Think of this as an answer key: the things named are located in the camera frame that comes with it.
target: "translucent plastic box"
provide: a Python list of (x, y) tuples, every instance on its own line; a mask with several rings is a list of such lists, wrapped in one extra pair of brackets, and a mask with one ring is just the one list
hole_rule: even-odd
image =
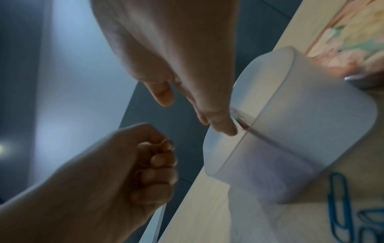
[(235, 122), (234, 137), (209, 128), (205, 171), (270, 203), (293, 199), (377, 117), (370, 96), (293, 47), (253, 60), (235, 83), (231, 107), (250, 128)]

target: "wooden desk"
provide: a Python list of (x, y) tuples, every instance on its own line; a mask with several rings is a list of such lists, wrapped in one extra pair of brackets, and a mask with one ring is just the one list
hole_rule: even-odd
[[(345, 0), (304, 0), (275, 48), (292, 45), (304, 52)], [(384, 114), (384, 94), (370, 92)], [(343, 173), (356, 212), (384, 207), (384, 118), (371, 134), (343, 156), (333, 171)], [(289, 205), (266, 205), (200, 172), (160, 239), (160, 243), (322, 243), (330, 233), (325, 172)]]

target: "hand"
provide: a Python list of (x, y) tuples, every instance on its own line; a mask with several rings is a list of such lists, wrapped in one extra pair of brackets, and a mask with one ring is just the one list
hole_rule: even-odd
[(237, 133), (229, 105), (234, 85), (238, 0), (91, 0), (115, 55), (162, 106), (173, 84), (199, 120)]
[(13, 242), (123, 242), (171, 199), (172, 150), (150, 125), (118, 130), (0, 208), (0, 232)]

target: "colorful picture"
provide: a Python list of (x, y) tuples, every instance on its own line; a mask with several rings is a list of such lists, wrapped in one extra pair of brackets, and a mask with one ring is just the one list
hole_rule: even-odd
[(306, 54), (336, 76), (383, 74), (384, 0), (346, 2)]

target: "blue paper clip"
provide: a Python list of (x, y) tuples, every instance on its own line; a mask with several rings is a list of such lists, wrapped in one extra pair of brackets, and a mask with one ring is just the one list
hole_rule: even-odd
[(372, 229), (370, 227), (360, 227), (359, 234), (358, 234), (358, 243), (364, 243), (364, 235), (365, 232), (370, 233), (374, 236), (375, 243), (381, 243), (381, 237), (382, 235), (377, 232), (375, 229)]
[(359, 217), (359, 219), (366, 223), (366, 224), (369, 224), (369, 225), (377, 225), (377, 226), (380, 226), (380, 227), (384, 227), (384, 221), (376, 221), (376, 220), (373, 220), (370, 215), (372, 214), (382, 214), (382, 217), (384, 218), (384, 208), (378, 208), (378, 209), (363, 209), (363, 210), (360, 210), (358, 213), (357, 213), (357, 217)]
[[(340, 224), (337, 220), (336, 213), (336, 202), (335, 202), (335, 192), (334, 192), (334, 178), (339, 177), (342, 181), (344, 188), (344, 195), (342, 197), (343, 203), (343, 213), (344, 213), (344, 225)], [(330, 194), (328, 195), (328, 208), (329, 208), (329, 219), (331, 224), (331, 232), (335, 239), (340, 243), (352, 243), (355, 241), (355, 235), (353, 230), (353, 221), (352, 221), (352, 210), (349, 199), (348, 184), (347, 179), (340, 173), (332, 173), (329, 176), (330, 182)], [(348, 231), (349, 241), (342, 241), (336, 234), (336, 227)]]

